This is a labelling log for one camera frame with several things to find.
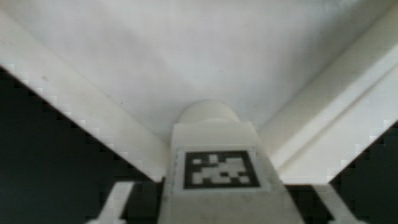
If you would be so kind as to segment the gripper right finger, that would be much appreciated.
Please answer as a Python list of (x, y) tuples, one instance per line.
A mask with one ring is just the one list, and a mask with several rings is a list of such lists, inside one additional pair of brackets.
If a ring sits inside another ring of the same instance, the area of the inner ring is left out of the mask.
[(314, 185), (312, 189), (331, 214), (331, 220), (328, 221), (328, 224), (367, 224), (356, 219), (331, 185)]

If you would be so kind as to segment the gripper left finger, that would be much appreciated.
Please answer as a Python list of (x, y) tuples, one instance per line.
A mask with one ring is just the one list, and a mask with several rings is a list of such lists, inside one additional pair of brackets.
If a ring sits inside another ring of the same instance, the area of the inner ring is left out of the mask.
[(125, 224), (125, 220), (120, 216), (132, 186), (134, 183), (129, 181), (113, 184), (97, 218), (88, 220), (84, 224)]

